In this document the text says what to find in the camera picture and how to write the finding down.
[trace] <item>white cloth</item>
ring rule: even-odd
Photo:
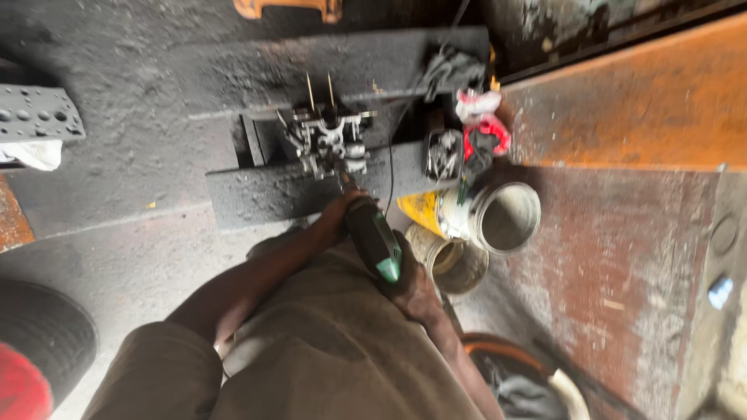
[[[62,161],[62,140],[0,143],[0,162],[15,158],[38,170],[55,170]]]

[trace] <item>metal engine component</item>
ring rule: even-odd
[[[0,84],[0,143],[85,137],[78,109],[63,88]]]
[[[329,124],[306,108],[294,110],[288,124],[287,137],[292,143],[303,142],[298,150],[304,172],[315,179],[335,175],[335,162],[341,161],[348,172],[366,173],[366,147],[361,139],[361,118],[372,117],[374,112],[337,117]]]

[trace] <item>green power drill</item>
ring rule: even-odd
[[[347,171],[338,168],[337,173],[343,194],[360,189]],[[345,226],[366,268],[386,282],[396,283],[400,279],[402,248],[376,201],[369,196],[355,199],[347,208]]]

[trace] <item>concrete floor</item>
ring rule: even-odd
[[[229,0],[0,3],[2,55],[59,80],[88,133],[66,144],[53,173],[5,173],[37,241],[0,255],[4,275],[62,291],[99,330],[96,361],[54,420],[80,418],[129,331],[163,319],[284,229],[217,231],[205,173],[238,165],[233,116],[192,114],[202,98],[179,91],[179,69],[162,57],[190,45],[443,25],[457,7],[347,1],[330,26],[318,12],[285,7],[246,21]]]

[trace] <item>black cable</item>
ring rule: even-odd
[[[453,35],[454,30],[456,29],[456,26],[459,24],[459,21],[462,20],[462,16],[464,16],[465,11],[467,10],[467,6],[469,6],[469,1],[470,0],[462,0],[462,3],[459,5],[459,10],[456,12],[454,21],[451,23],[451,31],[449,31],[449,36],[446,37],[446,40],[441,44],[441,48],[438,50],[439,54],[444,53],[444,46],[446,46],[446,44],[451,39],[451,35]],[[394,125],[394,128],[391,130],[391,133],[389,133],[389,173],[391,175],[391,182],[389,185],[389,201],[386,204],[386,210],[384,211],[384,217],[389,215],[389,207],[391,206],[391,198],[394,196],[394,158],[392,157],[392,154],[391,154],[391,142],[394,140],[394,133],[400,127],[400,123],[402,123],[402,119],[405,117],[405,114],[407,114],[407,111],[412,106],[412,102],[415,100],[415,93],[418,91],[418,86],[420,86],[420,83],[423,81],[424,76],[425,76],[425,73],[421,75],[421,77],[415,83],[415,86],[412,87],[412,95],[410,95],[410,99],[409,101],[407,101],[407,106],[402,110],[402,114],[400,114],[400,117],[397,119],[397,124]]]
[[[415,101],[415,94],[418,92],[418,86],[420,86],[420,83],[423,81],[423,77],[425,75],[421,75],[417,82],[415,82],[415,86],[412,88],[412,94],[410,95],[410,99],[407,101],[407,105],[405,105],[405,108],[402,110],[402,113],[400,113],[400,117],[397,118],[397,123],[394,124],[394,128],[389,133],[389,173],[391,174],[391,182],[389,185],[389,201],[386,204],[386,211],[384,211],[384,217],[389,215],[389,206],[391,206],[391,198],[394,195],[394,158],[391,155],[391,142],[394,140],[394,133],[397,132],[397,129],[400,127],[400,124],[402,123],[402,119],[405,117],[405,114],[407,114],[407,111],[412,106],[412,103]]]

